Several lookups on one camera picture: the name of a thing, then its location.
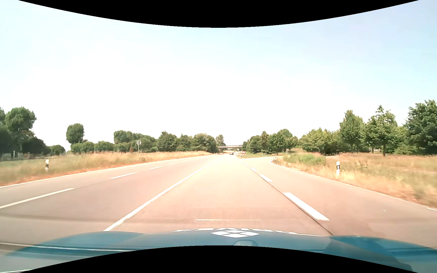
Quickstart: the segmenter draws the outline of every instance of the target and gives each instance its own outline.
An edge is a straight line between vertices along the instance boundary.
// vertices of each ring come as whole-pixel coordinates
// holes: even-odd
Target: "sky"
[[[336,130],[379,105],[404,123],[437,101],[437,1],[297,24],[186,28],[0,0],[0,107],[36,115],[46,145],[126,130],[222,134]]]

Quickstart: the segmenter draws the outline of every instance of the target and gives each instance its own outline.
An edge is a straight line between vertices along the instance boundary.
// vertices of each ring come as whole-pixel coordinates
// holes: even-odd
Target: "solid white line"
[[[59,190],[59,191],[56,191],[56,192],[47,193],[47,194],[44,194],[44,195],[40,195],[40,196],[36,196],[36,197],[33,197],[33,198],[25,199],[25,200],[22,200],[22,201],[18,201],[18,202],[11,203],[11,204],[6,204],[6,205],[4,205],[4,206],[1,206],[0,208],[7,208],[7,207],[10,207],[10,206],[14,206],[14,205],[16,205],[16,204],[21,204],[21,203],[23,203],[23,202],[32,201],[32,200],[35,200],[35,199],[38,199],[38,198],[42,198],[42,197],[46,197],[46,196],[50,196],[50,195],[57,194],[57,193],[60,193],[60,192],[64,192],[64,191],[71,190],[71,189],[74,189],[74,188],[70,188],[70,189],[62,189],[62,190]]]
[[[131,218],[134,214],[137,214],[141,209],[145,208],[147,205],[149,205],[151,202],[153,202],[154,200],[158,199],[158,197],[162,196],[163,194],[167,193],[168,191],[170,191],[171,189],[173,189],[174,187],[178,186],[180,183],[182,183],[183,181],[185,181],[186,179],[190,178],[192,175],[198,173],[199,171],[201,171],[203,168],[207,167],[208,165],[214,163],[215,161],[219,160],[220,158],[215,159],[214,161],[208,163],[207,165],[204,165],[203,167],[201,167],[200,169],[198,169],[197,171],[195,171],[194,173],[192,173],[191,175],[183,178],[182,180],[178,181],[177,183],[175,183],[173,186],[169,187],[168,189],[165,189],[163,192],[161,192],[159,195],[156,195],[155,197],[151,198],[148,202],[142,204],[141,206],[139,206],[137,209],[133,210],[132,212],[130,212],[128,215],[124,216],[123,218],[121,218],[119,221],[113,223],[112,225],[110,225],[108,228],[104,229],[104,231],[112,231],[113,229],[115,229],[117,226],[119,226],[120,224],[124,223],[125,220],[128,220],[129,218]]]
[[[288,197],[291,201],[295,202],[300,208],[302,208],[304,211],[306,211],[309,215],[311,215],[313,218],[323,221],[329,221],[330,219],[326,218],[325,215],[319,213],[316,209],[310,207],[305,202],[301,201],[298,197],[296,197],[291,192],[283,192],[283,194]]]
[[[262,179],[266,180],[267,182],[272,182],[272,180],[270,180],[267,176],[260,174],[260,177],[262,177]]]
[[[123,175],[116,176],[116,177],[111,177],[110,179],[115,179],[115,178],[119,178],[119,177],[123,177],[123,176],[131,175],[131,174],[135,174],[135,172],[131,172],[131,173],[128,173],[128,174],[123,174]]]
[[[120,167],[114,167],[114,168],[107,168],[107,169],[101,169],[101,170],[95,170],[95,171],[85,171],[85,172],[79,172],[79,173],[74,173],[74,174],[67,174],[67,175],[50,177],[50,178],[45,178],[45,179],[38,179],[38,180],[35,180],[35,181],[29,181],[29,182],[23,182],[23,183],[17,183],[17,184],[12,184],[12,185],[1,186],[0,189],[7,188],[7,187],[12,187],[12,186],[23,185],[23,184],[28,184],[28,183],[33,183],[33,182],[40,182],[40,181],[45,181],[45,180],[50,180],[50,179],[56,179],[56,178],[62,178],[62,177],[67,177],[67,176],[79,175],[79,174],[84,174],[84,173],[91,173],[91,172],[96,172],[96,171],[105,171],[105,170],[112,170],[112,169],[119,169],[119,168],[132,167],[132,166],[137,166],[137,165],[146,165],[146,164],[162,162],[162,161],[169,161],[169,160],[176,160],[176,159],[180,159],[180,158],[158,160],[158,161],[152,161],[152,162],[146,162],[146,163],[137,163],[137,164],[132,164],[132,165],[126,165],[126,166],[120,166]]]

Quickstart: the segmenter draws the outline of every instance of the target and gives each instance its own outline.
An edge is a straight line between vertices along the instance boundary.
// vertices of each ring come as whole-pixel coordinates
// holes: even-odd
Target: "highway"
[[[437,248],[437,210],[272,159],[215,154],[0,188],[0,242],[230,227],[374,236]]]

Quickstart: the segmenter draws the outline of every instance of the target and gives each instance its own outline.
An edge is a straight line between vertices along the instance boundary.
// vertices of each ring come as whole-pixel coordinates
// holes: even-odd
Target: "dry grass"
[[[278,158],[276,164],[437,208],[437,156],[316,154],[322,162],[313,164],[297,156]],[[336,161],[340,161],[339,177]]]
[[[210,154],[208,152],[106,152],[83,155],[54,156],[45,171],[45,159],[0,162],[0,186],[38,179],[95,171],[138,163]]]

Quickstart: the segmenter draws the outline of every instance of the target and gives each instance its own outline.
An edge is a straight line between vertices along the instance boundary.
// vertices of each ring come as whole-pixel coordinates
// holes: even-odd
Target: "bridge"
[[[242,148],[242,145],[225,145],[225,146],[218,146],[219,149],[224,150],[224,149],[237,149],[237,148]]]

